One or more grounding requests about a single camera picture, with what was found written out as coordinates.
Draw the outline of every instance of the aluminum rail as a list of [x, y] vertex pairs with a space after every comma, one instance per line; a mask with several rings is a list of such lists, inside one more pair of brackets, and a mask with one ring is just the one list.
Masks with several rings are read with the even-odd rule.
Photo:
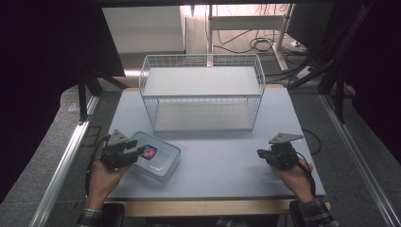
[[36, 210], [35, 215], [33, 216], [33, 219], [30, 222], [29, 226], [39, 227], [46, 224], [47, 219], [49, 218], [53, 206], [56, 202], [56, 199], [59, 196], [62, 185], [64, 184], [70, 166], [74, 161], [74, 157], [79, 148], [79, 144], [83, 138], [83, 135], [86, 132], [86, 129], [88, 128], [92, 113], [94, 112], [98, 100], [99, 98], [95, 96], [92, 96], [89, 100], [87, 105], [88, 120], [77, 125], [70, 139], [70, 142], [68, 143], [68, 146], [61, 157], [59, 166], [57, 167], [49, 186], [44, 192], [41, 203], [39, 203], [38, 209]]
[[346, 125], [341, 124], [337, 119], [334, 110], [334, 105], [328, 95], [321, 95], [321, 100], [331, 120], [333, 121], [336, 130], [338, 131], [344, 145], [346, 146], [352, 160], [354, 161], [359, 175], [365, 182], [366, 187], [371, 193], [377, 208], [389, 227], [401, 227], [401, 222], [397, 214], [395, 213], [392, 203], [384, 192], [383, 188], [378, 183], [368, 164], [365, 162], [357, 144], [353, 140], [351, 133], [347, 130]]

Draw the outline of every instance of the white wire basket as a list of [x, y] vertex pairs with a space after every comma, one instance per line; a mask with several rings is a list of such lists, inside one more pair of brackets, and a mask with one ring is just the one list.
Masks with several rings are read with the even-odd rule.
[[255, 54], [149, 55], [139, 88], [155, 131], [251, 131], [265, 74]]

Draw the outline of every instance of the person's hand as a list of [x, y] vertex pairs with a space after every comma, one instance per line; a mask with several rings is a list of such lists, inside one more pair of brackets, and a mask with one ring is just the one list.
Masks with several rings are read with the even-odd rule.
[[125, 166], [118, 170], [111, 170], [105, 167], [99, 160], [94, 161], [86, 208], [101, 210], [107, 196], [117, 187], [124, 173], [129, 168], [129, 166]]
[[[310, 171], [312, 171], [313, 165], [307, 164], [305, 159], [300, 159], [299, 161], [305, 168], [309, 165]], [[291, 169], [282, 171], [271, 166], [271, 169], [280, 176], [283, 183], [295, 194], [300, 203], [308, 203], [315, 200], [311, 192], [310, 183], [299, 167], [294, 166]]]

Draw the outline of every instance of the wrist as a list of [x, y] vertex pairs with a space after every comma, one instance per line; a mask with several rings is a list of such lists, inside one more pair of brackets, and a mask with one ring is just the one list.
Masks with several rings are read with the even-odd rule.
[[297, 198], [298, 198], [298, 201], [299, 201], [301, 204], [310, 203], [310, 202], [313, 202], [313, 201], [315, 200], [315, 197], [312, 195], [311, 192], [309, 192], [309, 193], [304, 193], [304, 194], [301, 194], [301, 195], [296, 195], [296, 196], [297, 196]]
[[93, 210], [102, 210], [104, 201], [106, 197], [104, 196], [89, 196], [88, 200], [86, 201], [86, 208], [93, 209]]

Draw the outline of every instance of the clear plastic container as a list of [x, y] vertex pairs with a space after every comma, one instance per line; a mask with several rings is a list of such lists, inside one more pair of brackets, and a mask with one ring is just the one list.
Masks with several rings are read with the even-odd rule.
[[168, 180], [180, 162], [181, 150], [141, 131], [136, 132], [131, 139], [137, 140], [137, 148], [147, 146], [144, 154], [131, 167], [158, 182]]

